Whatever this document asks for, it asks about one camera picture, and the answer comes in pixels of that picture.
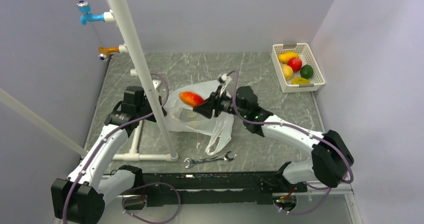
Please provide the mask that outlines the yellow fake mango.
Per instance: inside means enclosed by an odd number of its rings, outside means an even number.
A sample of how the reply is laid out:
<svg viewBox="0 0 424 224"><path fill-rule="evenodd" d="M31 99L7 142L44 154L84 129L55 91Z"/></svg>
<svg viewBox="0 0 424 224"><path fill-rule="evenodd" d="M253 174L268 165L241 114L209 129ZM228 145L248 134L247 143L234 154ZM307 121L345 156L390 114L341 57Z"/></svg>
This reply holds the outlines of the yellow fake mango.
<svg viewBox="0 0 424 224"><path fill-rule="evenodd" d="M292 85L309 85L311 82L303 77L295 77L293 78L293 80L291 81Z"/></svg>

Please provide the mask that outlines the red fake tomato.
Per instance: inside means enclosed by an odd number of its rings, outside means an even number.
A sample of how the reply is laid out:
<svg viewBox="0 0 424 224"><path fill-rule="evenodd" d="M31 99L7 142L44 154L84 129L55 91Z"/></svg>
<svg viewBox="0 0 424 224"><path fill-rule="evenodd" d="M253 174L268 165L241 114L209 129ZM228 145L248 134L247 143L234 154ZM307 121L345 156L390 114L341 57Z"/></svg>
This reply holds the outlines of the red fake tomato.
<svg viewBox="0 0 424 224"><path fill-rule="evenodd" d="M297 73L301 70L303 62L299 57L293 57L287 62L287 65L293 69L294 73Z"/></svg>

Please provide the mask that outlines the green fake lime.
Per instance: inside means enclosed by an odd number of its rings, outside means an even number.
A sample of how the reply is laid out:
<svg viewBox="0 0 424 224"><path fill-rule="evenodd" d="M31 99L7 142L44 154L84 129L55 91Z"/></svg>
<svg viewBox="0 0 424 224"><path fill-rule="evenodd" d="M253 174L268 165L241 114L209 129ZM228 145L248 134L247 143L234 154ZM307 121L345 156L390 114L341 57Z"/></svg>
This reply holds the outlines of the green fake lime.
<svg viewBox="0 0 424 224"><path fill-rule="evenodd" d="M302 66L299 73L302 78L309 80L314 76L314 69L311 65L305 64L304 66Z"/></svg>

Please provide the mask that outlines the translucent white plastic bag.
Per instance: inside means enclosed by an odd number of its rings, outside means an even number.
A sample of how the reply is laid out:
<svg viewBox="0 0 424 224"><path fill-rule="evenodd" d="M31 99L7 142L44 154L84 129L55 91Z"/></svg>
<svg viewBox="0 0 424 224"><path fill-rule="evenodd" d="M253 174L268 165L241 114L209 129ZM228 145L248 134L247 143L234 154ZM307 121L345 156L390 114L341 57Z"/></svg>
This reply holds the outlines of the translucent white plastic bag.
<svg viewBox="0 0 424 224"><path fill-rule="evenodd" d="M179 94L189 91L206 99L216 91L218 85L217 80L210 80L181 87L169 94L164 106L167 112L165 123L169 131L210 136L209 143L205 148L205 152L209 156L220 152L232 139L234 116L224 112L218 117L208 119L192 111L192 107L185 104Z"/></svg>

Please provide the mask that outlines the small yellow fake fruit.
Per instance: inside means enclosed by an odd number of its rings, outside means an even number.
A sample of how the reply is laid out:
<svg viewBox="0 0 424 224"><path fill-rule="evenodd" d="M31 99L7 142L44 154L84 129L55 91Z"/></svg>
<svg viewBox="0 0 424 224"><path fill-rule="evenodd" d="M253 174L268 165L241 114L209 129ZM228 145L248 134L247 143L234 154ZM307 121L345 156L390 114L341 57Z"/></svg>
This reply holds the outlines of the small yellow fake fruit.
<svg viewBox="0 0 424 224"><path fill-rule="evenodd" d="M294 51L284 52L280 55L278 55L278 61L282 64L287 64L290 59L292 58L298 58L299 55Z"/></svg>

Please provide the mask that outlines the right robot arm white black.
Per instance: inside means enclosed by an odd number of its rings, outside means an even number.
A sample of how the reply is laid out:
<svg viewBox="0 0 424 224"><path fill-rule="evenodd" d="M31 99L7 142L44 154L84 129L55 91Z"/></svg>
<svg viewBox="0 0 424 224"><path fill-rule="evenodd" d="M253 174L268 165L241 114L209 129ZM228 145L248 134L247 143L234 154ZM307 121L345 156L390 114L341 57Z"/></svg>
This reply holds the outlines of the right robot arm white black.
<svg viewBox="0 0 424 224"><path fill-rule="evenodd" d="M302 162L284 163L275 174L276 187L287 192L293 186L319 181L329 188L354 179L354 158L334 130L312 131L283 120L260 107L258 97L250 86L239 87L233 96L218 87L204 101L192 104L193 111L211 119L221 113L238 116L252 134L282 141L310 155Z"/></svg>

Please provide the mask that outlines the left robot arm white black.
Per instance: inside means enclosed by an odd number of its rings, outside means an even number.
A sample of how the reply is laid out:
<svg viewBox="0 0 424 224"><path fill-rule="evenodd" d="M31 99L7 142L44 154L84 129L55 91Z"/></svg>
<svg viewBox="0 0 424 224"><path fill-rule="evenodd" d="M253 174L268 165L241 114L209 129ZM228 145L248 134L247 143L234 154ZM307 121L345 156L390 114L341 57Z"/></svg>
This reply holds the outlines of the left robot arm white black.
<svg viewBox="0 0 424 224"><path fill-rule="evenodd" d="M57 178L51 186L54 215L58 219L96 224L105 207L125 191L139 193L144 187L143 171L131 165L121 166L115 174L103 175L114 155L139 126L143 117L155 122L145 91L140 86L125 89L106 117L101 133L86 157L67 178Z"/></svg>

